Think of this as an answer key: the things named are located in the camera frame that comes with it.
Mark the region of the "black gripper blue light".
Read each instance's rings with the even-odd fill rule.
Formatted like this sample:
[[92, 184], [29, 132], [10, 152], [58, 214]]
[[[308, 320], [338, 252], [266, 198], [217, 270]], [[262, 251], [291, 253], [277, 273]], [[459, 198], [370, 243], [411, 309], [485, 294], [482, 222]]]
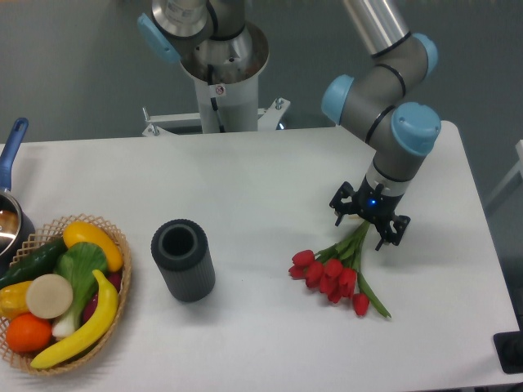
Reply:
[[374, 224], [381, 238], [375, 247], [376, 251], [384, 244], [398, 246], [410, 223], [409, 216], [396, 215], [396, 208], [403, 195], [389, 196], [382, 191], [381, 185], [376, 189], [370, 185], [362, 185], [355, 191], [352, 185], [345, 181], [329, 203], [336, 216], [336, 226], [341, 224], [344, 216], [354, 214]]

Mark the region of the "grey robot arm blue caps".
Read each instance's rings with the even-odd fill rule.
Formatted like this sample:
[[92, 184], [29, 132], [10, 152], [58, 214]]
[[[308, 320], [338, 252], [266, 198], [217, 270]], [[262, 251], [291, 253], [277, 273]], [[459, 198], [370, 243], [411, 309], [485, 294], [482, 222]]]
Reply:
[[328, 86], [322, 112], [375, 151], [359, 188], [344, 182], [330, 206], [340, 221], [357, 215], [375, 227], [380, 242], [399, 245], [409, 225], [396, 208], [441, 131], [440, 116], [407, 102], [409, 91], [436, 67], [436, 44], [412, 33], [392, 1], [346, 1], [373, 67], [361, 78], [341, 75]]

